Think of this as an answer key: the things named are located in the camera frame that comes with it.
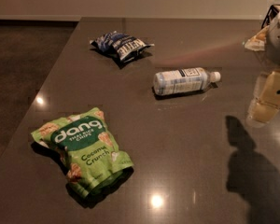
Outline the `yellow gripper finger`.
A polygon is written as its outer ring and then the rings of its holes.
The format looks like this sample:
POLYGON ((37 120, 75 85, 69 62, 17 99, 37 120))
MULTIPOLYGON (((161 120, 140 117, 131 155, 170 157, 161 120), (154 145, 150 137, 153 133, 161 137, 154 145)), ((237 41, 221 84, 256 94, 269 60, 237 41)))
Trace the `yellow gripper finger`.
POLYGON ((247 112, 248 124, 267 124, 280 111, 280 72, 261 73, 247 112))

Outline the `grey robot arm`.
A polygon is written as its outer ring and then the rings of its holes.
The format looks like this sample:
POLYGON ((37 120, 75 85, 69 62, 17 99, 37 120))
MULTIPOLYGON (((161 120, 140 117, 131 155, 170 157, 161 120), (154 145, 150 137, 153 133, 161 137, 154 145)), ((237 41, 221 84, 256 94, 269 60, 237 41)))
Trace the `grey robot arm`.
POLYGON ((264 67, 246 118, 249 125, 262 127, 280 111, 280 5, 270 6, 260 31, 245 42, 245 49, 256 52, 264 67))

